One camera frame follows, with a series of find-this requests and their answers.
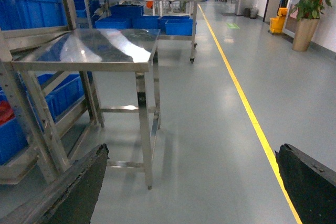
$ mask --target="table leg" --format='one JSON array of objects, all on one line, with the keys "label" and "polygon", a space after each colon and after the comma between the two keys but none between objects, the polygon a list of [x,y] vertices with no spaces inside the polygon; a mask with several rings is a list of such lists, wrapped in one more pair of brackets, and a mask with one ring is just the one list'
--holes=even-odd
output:
[{"label": "table leg", "polygon": [[95,101],[93,100],[92,88],[87,72],[79,72],[82,80],[85,98],[87,100],[87,106],[89,110],[90,118],[94,120],[94,124],[98,123],[97,110],[95,106]]},{"label": "table leg", "polygon": [[152,172],[152,149],[149,129],[148,108],[146,101],[146,85],[145,74],[135,73],[137,80],[136,92],[138,94],[139,105],[139,119],[140,119],[140,132],[141,132],[141,145],[143,156],[143,167],[145,172],[145,183],[148,189],[152,189],[153,172]]},{"label": "table leg", "polygon": [[153,78],[154,78],[154,98],[155,98],[155,111],[159,114],[158,129],[160,128],[160,81],[159,81],[159,59],[157,48],[153,57]]}]

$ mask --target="plant pot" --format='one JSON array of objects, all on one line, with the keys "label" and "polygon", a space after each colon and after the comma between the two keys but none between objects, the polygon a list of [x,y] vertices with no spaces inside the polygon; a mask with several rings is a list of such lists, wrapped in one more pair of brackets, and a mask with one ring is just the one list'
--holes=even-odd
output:
[{"label": "plant pot", "polygon": [[292,49],[307,51],[320,19],[302,19],[298,22]]}]

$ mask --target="yellow floor line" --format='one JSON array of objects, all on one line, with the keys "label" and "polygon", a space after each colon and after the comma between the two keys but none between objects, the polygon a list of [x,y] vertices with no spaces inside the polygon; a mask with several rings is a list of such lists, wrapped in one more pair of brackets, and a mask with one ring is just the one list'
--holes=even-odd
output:
[{"label": "yellow floor line", "polygon": [[206,22],[206,24],[207,24],[207,26],[208,26],[208,28],[210,30],[210,33],[211,33],[212,37],[214,38],[214,41],[215,41],[215,43],[217,45],[217,48],[218,48],[218,50],[220,52],[220,55],[222,55],[222,58],[223,58],[224,63],[225,63],[225,66],[226,66],[226,68],[227,68],[227,70],[228,70],[228,72],[229,72],[229,74],[231,76],[231,79],[232,79],[233,83],[236,86],[236,89],[237,89],[237,91],[239,93],[240,99],[243,102],[245,110],[246,110],[246,112],[247,112],[247,114],[248,114],[248,116],[249,116],[249,118],[251,120],[251,123],[252,123],[252,125],[253,125],[256,133],[257,133],[257,136],[258,136],[258,138],[260,140],[260,143],[261,143],[261,145],[262,145],[262,147],[263,147],[263,149],[265,151],[265,154],[266,154],[266,156],[268,158],[268,161],[269,161],[269,163],[270,163],[270,165],[271,165],[271,167],[273,169],[275,177],[278,180],[278,183],[279,183],[279,185],[281,187],[281,190],[282,190],[282,192],[283,192],[283,194],[284,194],[284,196],[285,196],[285,198],[286,198],[286,200],[288,202],[288,205],[289,205],[289,207],[290,207],[290,209],[291,209],[291,211],[292,211],[292,213],[293,213],[293,215],[294,215],[294,217],[296,219],[296,222],[298,224],[302,224],[302,222],[300,220],[300,217],[299,217],[298,213],[296,212],[296,210],[295,210],[295,208],[293,206],[293,203],[290,200],[290,198],[288,196],[288,193],[287,193],[287,191],[286,191],[286,189],[285,189],[285,187],[283,185],[284,183],[282,181],[282,178],[280,177],[279,166],[277,164],[277,161],[276,161],[275,155],[273,153],[273,150],[271,149],[271,146],[269,145],[269,143],[268,143],[268,141],[267,141],[267,139],[265,137],[265,134],[264,134],[263,130],[261,129],[260,124],[259,124],[256,116],[254,115],[254,112],[253,112],[253,110],[252,110],[252,108],[251,108],[251,106],[250,106],[250,104],[249,104],[249,102],[248,102],[248,100],[247,100],[244,92],[243,92],[243,89],[240,86],[240,84],[239,84],[239,82],[238,82],[238,80],[237,80],[237,78],[236,78],[236,76],[235,76],[235,74],[234,74],[234,72],[233,72],[233,70],[232,70],[232,68],[230,66],[230,63],[228,62],[228,60],[227,60],[227,58],[226,58],[226,56],[225,56],[225,54],[224,54],[224,52],[222,50],[222,47],[220,46],[220,44],[219,44],[219,42],[218,42],[218,40],[216,38],[216,35],[215,35],[214,31],[211,28],[211,25],[210,25],[209,21],[207,20],[207,18],[205,16],[205,14],[204,14],[201,6],[198,5],[198,7],[201,10],[201,13],[203,14],[204,20],[205,20],[205,22]]}]

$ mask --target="trash can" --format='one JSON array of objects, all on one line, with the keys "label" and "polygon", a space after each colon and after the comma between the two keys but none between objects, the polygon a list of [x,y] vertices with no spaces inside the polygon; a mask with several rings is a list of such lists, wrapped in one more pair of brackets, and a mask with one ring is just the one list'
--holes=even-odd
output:
[{"label": "trash can", "polygon": [[252,19],[256,19],[258,17],[258,12],[259,12],[259,9],[257,8],[252,8],[251,9],[251,15],[250,15],[250,18]]},{"label": "trash can", "polygon": [[249,18],[251,15],[251,9],[250,8],[245,8],[244,9],[244,17]]}]

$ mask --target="green floor marking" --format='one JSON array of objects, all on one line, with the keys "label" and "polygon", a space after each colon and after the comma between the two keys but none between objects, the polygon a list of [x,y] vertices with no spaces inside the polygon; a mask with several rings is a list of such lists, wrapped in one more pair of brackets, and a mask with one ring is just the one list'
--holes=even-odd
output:
[{"label": "green floor marking", "polygon": [[239,26],[237,26],[237,24],[235,23],[226,23],[226,24],[230,29],[240,29]]}]

